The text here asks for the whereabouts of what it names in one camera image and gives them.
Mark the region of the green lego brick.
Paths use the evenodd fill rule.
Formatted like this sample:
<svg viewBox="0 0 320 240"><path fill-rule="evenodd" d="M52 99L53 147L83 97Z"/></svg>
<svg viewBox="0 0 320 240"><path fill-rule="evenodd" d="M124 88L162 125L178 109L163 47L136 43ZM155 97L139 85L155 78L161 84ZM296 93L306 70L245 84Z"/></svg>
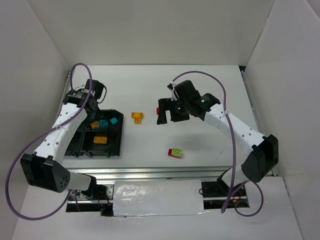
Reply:
<svg viewBox="0 0 320 240"><path fill-rule="evenodd" d="M182 150L178 149L178 148L172 148L171 149L171 155L174 156L175 158L181 158Z"/></svg>

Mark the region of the orange L-shaped lego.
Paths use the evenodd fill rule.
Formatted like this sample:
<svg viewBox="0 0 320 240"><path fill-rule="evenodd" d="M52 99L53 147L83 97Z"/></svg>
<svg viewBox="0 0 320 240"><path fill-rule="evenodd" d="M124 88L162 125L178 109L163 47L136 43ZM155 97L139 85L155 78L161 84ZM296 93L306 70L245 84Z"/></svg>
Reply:
<svg viewBox="0 0 320 240"><path fill-rule="evenodd" d="M141 124L144 114L142 112L132 112L131 117L133 118L133 122L135 124Z"/></svg>

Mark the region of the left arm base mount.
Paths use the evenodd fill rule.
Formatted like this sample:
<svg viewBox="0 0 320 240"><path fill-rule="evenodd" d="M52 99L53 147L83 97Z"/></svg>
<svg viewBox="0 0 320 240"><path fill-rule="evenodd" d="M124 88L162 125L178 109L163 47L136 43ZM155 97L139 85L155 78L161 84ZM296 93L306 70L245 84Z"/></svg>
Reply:
<svg viewBox="0 0 320 240"><path fill-rule="evenodd" d="M113 217L114 184L97 185L92 196L77 190L67 201L67 213L97 213L104 217Z"/></svg>

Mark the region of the small blue lego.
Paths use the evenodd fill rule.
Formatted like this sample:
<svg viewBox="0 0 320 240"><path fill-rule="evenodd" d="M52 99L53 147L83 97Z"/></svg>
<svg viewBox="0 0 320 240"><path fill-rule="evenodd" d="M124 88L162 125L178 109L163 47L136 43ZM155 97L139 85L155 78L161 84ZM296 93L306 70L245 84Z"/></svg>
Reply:
<svg viewBox="0 0 320 240"><path fill-rule="evenodd" d="M110 122L111 122L113 125L115 125L115 124L118 123L118 119L117 119L116 117L113 117L113 118L110 119Z"/></svg>

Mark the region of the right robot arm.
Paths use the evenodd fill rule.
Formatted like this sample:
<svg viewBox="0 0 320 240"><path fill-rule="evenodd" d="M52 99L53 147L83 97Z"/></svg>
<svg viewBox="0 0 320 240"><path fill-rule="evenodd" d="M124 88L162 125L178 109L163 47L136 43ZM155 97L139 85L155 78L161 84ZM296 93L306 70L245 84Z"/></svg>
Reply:
<svg viewBox="0 0 320 240"><path fill-rule="evenodd" d="M228 113L218 98L210 93L200 95L190 80L169 84L172 95L158 100L157 124L166 124L166 112L172 122L201 119L235 142L246 159L242 164L224 172L218 183L224 188L244 182L260 182L279 162L279 142L274 135L255 131L232 113Z"/></svg>

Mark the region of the orange printed lego brick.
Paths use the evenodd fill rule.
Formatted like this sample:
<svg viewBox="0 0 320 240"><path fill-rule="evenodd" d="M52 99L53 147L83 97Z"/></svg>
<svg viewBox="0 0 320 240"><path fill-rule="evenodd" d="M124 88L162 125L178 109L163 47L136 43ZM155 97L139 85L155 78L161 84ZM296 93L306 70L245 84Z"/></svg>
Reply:
<svg viewBox="0 0 320 240"><path fill-rule="evenodd" d="M98 128L100 126L99 121L94 121L90 124L92 129Z"/></svg>

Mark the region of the black compartment tray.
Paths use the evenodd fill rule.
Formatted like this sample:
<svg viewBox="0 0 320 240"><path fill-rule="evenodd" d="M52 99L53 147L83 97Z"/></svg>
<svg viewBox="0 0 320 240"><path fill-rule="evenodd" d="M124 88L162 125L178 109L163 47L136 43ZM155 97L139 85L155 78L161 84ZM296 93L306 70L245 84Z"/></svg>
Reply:
<svg viewBox="0 0 320 240"><path fill-rule="evenodd" d="M65 156L78 158L119 157L124 115L115 110L99 110L95 118L85 120L76 130Z"/></svg>

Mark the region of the yellow lego brick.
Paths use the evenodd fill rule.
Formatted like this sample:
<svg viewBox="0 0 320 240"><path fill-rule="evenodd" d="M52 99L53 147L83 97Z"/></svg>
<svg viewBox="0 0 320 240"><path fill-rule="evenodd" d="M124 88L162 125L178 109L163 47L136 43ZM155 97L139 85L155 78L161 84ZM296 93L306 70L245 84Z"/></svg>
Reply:
<svg viewBox="0 0 320 240"><path fill-rule="evenodd" d="M95 136L93 138L94 144L107 144L108 138L106 136Z"/></svg>

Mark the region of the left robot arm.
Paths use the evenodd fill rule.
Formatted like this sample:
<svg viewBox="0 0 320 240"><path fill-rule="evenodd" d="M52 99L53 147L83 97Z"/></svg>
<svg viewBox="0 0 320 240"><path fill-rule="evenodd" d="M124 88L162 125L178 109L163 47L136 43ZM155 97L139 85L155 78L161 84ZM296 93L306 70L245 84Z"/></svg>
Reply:
<svg viewBox="0 0 320 240"><path fill-rule="evenodd" d="M32 154L23 154L20 164L29 185L61 193L65 190L82 191L93 195L97 180L83 173L70 172L63 167L67 148L77 129L85 120L92 120L99 112L98 99L106 87L93 80L93 88L87 80L85 87L71 89L64 97L60 113L43 142Z"/></svg>

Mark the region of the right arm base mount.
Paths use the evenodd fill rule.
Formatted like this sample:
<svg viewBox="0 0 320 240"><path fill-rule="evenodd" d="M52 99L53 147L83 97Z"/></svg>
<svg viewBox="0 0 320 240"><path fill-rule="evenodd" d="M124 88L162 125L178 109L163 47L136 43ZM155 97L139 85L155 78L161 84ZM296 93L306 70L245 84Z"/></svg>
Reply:
<svg viewBox="0 0 320 240"><path fill-rule="evenodd" d="M203 198L203 208L205 210L221 209L227 199L229 188L219 184L217 181L202 181L198 193ZM230 198L227 208L234 208L236 203L238 203L237 206L239 208L249 207L244 186Z"/></svg>

